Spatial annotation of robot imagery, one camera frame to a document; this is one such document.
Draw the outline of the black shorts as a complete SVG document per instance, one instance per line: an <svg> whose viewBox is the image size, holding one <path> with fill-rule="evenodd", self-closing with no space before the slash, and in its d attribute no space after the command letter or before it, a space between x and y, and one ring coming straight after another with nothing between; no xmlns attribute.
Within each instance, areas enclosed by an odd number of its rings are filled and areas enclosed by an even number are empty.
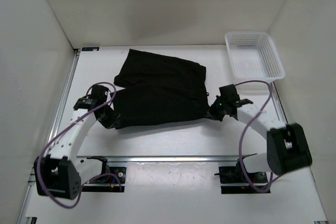
<svg viewBox="0 0 336 224"><path fill-rule="evenodd" d="M205 118L205 80L206 67L197 62L130 49L114 78L116 129Z"/></svg>

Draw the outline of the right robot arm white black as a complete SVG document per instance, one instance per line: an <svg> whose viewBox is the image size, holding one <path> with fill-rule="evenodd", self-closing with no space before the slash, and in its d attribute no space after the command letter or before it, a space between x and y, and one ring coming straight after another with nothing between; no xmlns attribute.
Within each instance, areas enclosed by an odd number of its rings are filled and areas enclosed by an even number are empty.
<svg viewBox="0 0 336 224"><path fill-rule="evenodd" d="M236 168L236 177L240 181L247 182L258 172L282 176L312 165L310 149L300 124L286 124L268 115L263 108L257 108L253 101L241 99L234 84L220 87L219 92L208 116L214 121L230 116L245 124L244 132L253 129L266 141L265 153L243 156L245 133L241 134Z"/></svg>

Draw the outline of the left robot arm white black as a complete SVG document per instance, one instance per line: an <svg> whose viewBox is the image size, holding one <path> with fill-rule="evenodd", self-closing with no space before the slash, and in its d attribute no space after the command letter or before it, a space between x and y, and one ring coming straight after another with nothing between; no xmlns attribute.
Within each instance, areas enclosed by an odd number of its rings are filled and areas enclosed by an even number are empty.
<svg viewBox="0 0 336 224"><path fill-rule="evenodd" d="M85 183L108 180L110 169L105 157L90 156L79 161L77 156L96 123L108 130L119 125L120 114L111 107L116 93L113 84L98 82L77 100L68 126L48 143L34 162L39 195L73 200Z"/></svg>

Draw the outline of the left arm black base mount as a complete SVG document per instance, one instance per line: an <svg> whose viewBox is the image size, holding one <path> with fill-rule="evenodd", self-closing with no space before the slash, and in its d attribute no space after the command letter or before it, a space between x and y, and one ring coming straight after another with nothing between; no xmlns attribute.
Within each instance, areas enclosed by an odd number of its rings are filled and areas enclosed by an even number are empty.
<svg viewBox="0 0 336 224"><path fill-rule="evenodd" d="M81 159L75 168L81 178L82 191L123 193L125 190L127 168L110 167L105 157L92 156Z"/></svg>

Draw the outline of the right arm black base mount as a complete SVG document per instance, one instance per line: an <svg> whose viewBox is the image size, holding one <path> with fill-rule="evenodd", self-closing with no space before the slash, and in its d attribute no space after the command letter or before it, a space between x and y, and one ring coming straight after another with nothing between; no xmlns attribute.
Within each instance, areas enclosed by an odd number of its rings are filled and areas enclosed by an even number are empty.
<svg viewBox="0 0 336 224"><path fill-rule="evenodd" d="M263 189L269 183L265 172L247 173L252 184L258 189ZM242 195L256 194L245 178L239 160L235 165L222 165L218 167L218 172L214 176L219 178L220 192L222 195Z"/></svg>

